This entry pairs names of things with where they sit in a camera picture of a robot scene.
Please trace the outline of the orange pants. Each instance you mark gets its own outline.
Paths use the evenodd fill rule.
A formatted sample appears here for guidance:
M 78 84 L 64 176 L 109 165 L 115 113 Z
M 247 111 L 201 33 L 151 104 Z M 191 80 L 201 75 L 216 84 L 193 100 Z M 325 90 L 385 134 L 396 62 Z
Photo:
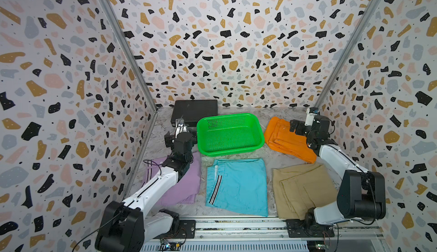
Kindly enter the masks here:
M 305 136 L 290 131 L 290 123 L 272 117 L 264 132 L 265 143 L 274 151 L 295 156 L 307 163 L 316 162 L 316 154 L 306 144 Z

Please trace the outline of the purple pants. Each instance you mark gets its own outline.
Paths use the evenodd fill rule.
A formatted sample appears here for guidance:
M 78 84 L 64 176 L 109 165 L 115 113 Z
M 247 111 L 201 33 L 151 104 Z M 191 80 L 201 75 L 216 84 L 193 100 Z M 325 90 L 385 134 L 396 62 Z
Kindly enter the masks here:
M 166 156 L 154 160 L 146 159 L 146 172 L 143 176 L 143 184 L 146 184 L 152 177 L 159 173 L 159 168 L 154 164 L 161 164 Z M 184 177 L 171 187 L 157 202 L 162 207 L 170 207 L 177 204 L 193 204 L 195 197 L 200 190 L 201 182 L 201 155 L 198 151 L 193 153 L 193 162 Z

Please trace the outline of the khaki pants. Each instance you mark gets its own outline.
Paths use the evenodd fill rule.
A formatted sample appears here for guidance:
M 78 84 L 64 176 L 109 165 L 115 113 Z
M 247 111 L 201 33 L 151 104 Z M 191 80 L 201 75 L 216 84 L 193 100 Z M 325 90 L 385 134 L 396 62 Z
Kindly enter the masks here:
M 333 203 L 338 194 L 320 163 L 274 169 L 272 185 L 278 217 L 283 220 L 304 220 L 309 209 Z

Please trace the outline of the turquoise pants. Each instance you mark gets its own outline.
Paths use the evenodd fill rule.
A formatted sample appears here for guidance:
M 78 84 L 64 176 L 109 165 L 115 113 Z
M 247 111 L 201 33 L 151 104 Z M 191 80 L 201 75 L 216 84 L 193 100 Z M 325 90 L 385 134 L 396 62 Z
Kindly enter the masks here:
M 263 159 L 216 159 L 207 168 L 206 206 L 252 216 L 269 214 Z

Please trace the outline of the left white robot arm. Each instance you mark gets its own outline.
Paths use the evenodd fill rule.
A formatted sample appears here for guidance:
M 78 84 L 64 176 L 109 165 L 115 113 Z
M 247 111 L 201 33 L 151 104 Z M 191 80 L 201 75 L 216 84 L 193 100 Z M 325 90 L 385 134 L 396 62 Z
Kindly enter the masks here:
M 182 119 L 176 120 L 175 133 L 165 135 L 171 154 L 158 166 L 158 172 L 132 196 L 106 207 L 94 247 L 99 252 L 138 252 L 143 244 L 162 234 L 174 234 L 179 225 L 177 213 L 167 210 L 149 216 L 158 200 L 179 181 L 193 161 L 194 131 Z

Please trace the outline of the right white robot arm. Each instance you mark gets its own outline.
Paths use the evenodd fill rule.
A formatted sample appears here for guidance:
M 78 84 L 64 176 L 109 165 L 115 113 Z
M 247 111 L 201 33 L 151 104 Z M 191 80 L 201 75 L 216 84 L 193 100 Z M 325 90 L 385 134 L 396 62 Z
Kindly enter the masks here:
M 323 207 L 311 208 L 300 225 L 287 223 L 309 236 L 346 221 L 372 225 L 386 216 L 385 178 L 357 164 L 330 137 L 331 120 L 322 116 L 318 108 L 306 111 L 305 121 L 291 120 L 290 131 L 306 138 L 306 145 L 341 177 L 336 200 Z

